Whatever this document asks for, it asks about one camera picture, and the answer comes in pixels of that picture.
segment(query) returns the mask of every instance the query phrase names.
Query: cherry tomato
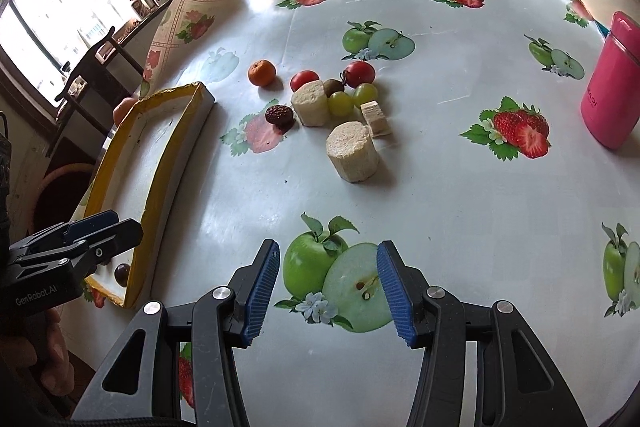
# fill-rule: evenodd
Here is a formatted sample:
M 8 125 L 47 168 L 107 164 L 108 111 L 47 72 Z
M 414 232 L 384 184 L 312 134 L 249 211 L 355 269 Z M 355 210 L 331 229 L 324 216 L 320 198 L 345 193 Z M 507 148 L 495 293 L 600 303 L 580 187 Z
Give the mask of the cherry tomato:
M 360 84 L 372 84 L 375 77 L 376 70 L 371 64 L 363 60 L 352 62 L 342 72 L 342 78 L 353 89 Z
M 293 75 L 291 79 L 291 90 L 296 92 L 300 89 L 300 87 L 308 84 L 309 82 L 313 82 L 314 80 L 320 80 L 320 77 L 315 71 L 304 70 L 300 71 L 300 73 L 296 73 Z

